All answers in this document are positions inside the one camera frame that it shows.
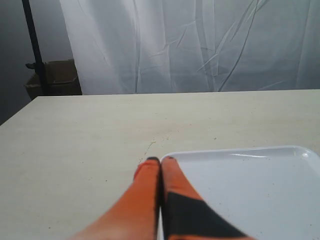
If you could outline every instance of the table surface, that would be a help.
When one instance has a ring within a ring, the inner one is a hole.
[[[320,90],[38,97],[0,126],[0,238],[72,235],[146,157],[278,145],[320,154]]]

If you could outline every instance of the white curtain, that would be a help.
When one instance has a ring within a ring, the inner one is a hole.
[[[60,0],[84,94],[320,88],[320,0]]]

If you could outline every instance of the plastic tray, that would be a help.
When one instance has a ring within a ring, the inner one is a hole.
[[[277,146],[166,156],[177,159],[211,208],[246,234],[320,240],[320,157],[313,151]],[[162,231],[160,219],[159,239]]]

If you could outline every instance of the gray wall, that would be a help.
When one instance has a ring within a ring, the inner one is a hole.
[[[73,58],[59,0],[30,0],[43,60]],[[21,0],[0,0],[0,125],[31,100],[24,88],[34,56]]]

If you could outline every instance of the cardboard box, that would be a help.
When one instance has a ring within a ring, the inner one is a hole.
[[[50,61],[44,65],[52,96],[82,95],[78,73],[73,59]],[[37,74],[31,77],[25,85],[25,88],[32,100],[38,96],[43,96]]]

